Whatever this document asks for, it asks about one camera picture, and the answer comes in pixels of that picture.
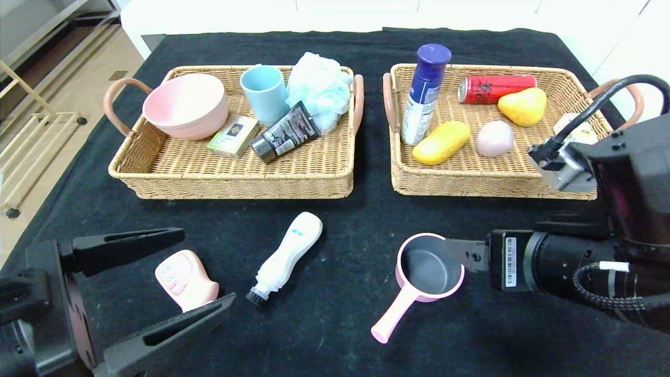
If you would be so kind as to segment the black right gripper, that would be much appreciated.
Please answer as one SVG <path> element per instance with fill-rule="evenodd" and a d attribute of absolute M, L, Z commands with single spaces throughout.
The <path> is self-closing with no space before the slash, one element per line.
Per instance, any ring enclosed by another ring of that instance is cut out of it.
<path fill-rule="evenodd" d="M 577 290 L 573 275 L 600 257 L 600 241 L 533 230 L 494 230 L 483 240 L 447 238 L 445 253 L 467 270 L 489 271 L 503 293 L 545 293 L 597 309 Z"/>

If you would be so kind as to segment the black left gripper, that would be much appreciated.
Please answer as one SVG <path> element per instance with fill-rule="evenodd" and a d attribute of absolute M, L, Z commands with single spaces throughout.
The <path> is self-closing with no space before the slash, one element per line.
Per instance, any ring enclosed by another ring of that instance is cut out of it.
<path fill-rule="evenodd" d="M 186 239 L 167 227 L 30 246 L 2 269 L 2 376 L 161 376 L 178 356 L 230 316 L 237 300 L 211 303 L 143 329 L 103 351 L 96 366 L 74 273 L 92 277 Z"/>

